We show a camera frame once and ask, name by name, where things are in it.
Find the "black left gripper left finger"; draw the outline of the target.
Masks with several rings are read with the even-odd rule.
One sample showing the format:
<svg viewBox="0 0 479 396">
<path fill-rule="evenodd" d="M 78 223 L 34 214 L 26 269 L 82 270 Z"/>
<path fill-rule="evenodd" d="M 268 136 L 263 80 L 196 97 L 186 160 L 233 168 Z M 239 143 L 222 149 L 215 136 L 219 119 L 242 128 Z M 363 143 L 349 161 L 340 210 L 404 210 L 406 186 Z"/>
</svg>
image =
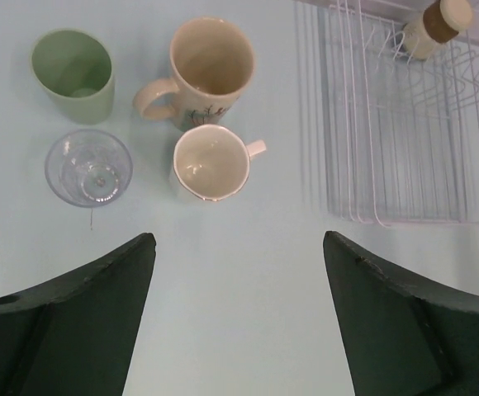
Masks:
<svg viewBox="0 0 479 396">
<path fill-rule="evenodd" d="M 154 235 L 142 233 L 0 297 L 0 395 L 121 395 L 155 258 Z"/>
</svg>

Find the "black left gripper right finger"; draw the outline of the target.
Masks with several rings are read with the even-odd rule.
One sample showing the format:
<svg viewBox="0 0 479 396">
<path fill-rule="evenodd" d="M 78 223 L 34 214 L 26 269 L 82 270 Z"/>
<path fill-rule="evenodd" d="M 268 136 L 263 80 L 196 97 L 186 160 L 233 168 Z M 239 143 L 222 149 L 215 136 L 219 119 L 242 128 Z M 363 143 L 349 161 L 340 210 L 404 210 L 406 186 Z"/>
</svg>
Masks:
<svg viewBox="0 0 479 396">
<path fill-rule="evenodd" d="M 357 395 L 479 395 L 479 296 L 335 231 L 325 269 Z"/>
</svg>

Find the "brown cream cup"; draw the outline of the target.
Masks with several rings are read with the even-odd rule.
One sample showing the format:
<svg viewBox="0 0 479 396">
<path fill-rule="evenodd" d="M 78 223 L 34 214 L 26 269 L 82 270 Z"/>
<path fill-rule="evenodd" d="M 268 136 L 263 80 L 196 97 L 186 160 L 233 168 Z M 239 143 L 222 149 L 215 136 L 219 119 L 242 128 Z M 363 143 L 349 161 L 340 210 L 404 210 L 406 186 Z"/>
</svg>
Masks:
<svg viewBox="0 0 479 396">
<path fill-rule="evenodd" d="M 412 59 L 426 60 L 467 30 L 473 18 L 468 0 L 434 1 L 403 27 L 403 49 Z"/>
</svg>

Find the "clear glass cup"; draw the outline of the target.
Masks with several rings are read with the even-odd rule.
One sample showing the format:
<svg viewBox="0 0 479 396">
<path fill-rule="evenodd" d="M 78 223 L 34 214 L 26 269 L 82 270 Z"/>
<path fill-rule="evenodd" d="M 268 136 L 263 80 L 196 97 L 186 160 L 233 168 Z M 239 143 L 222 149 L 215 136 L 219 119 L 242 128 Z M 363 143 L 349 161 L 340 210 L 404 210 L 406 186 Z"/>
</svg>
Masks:
<svg viewBox="0 0 479 396">
<path fill-rule="evenodd" d="M 127 147 L 102 130 L 69 132 L 45 158 L 45 179 L 63 201 L 81 208 L 108 205 L 130 185 L 133 162 Z"/>
</svg>

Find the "white Simple ceramic mug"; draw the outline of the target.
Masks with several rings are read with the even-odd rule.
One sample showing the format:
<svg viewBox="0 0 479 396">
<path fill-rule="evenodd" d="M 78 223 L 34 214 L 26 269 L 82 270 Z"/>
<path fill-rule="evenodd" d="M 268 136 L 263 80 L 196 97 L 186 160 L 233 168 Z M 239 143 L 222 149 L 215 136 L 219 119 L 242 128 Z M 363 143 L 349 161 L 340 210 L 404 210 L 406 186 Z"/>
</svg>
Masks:
<svg viewBox="0 0 479 396">
<path fill-rule="evenodd" d="M 264 153 L 261 139 L 251 144 L 220 125 L 200 125 L 175 144 L 169 182 L 185 202 L 219 202 L 239 193 L 249 179 L 252 160 Z"/>
</svg>

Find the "green tumbler cup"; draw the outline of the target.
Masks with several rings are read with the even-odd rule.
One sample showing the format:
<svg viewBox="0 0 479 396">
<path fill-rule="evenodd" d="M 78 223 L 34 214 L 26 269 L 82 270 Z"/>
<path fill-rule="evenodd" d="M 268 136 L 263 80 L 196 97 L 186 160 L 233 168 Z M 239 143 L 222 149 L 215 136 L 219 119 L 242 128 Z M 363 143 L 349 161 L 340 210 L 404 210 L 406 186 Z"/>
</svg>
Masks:
<svg viewBox="0 0 479 396">
<path fill-rule="evenodd" d="M 114 66 L 95 37 L 70 28 L 50 31 L 34 44 L 30 65 L 48 98 L 69 120 L 96 125 L 110 116 Z"/>
</svg>

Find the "cream painted ceramic mug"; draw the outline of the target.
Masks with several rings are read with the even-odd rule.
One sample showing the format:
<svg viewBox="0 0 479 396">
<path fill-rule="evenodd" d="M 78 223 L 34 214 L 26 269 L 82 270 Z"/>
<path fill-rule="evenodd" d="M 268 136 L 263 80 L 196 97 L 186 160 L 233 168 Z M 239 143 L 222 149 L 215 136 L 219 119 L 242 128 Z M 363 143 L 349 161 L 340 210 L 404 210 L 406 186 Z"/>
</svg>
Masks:
<svg viewBox="0 0 479 396">
<path fill-rule="evenodd" d="M 181 131 L 217 124 L 254 75 L 254 49 L 233 23 L 199 17 L 183 23 L 169 46 L 170 76 L 150 82 L 133 99 L 145 120 L 171 120 Z"/>
</svg>

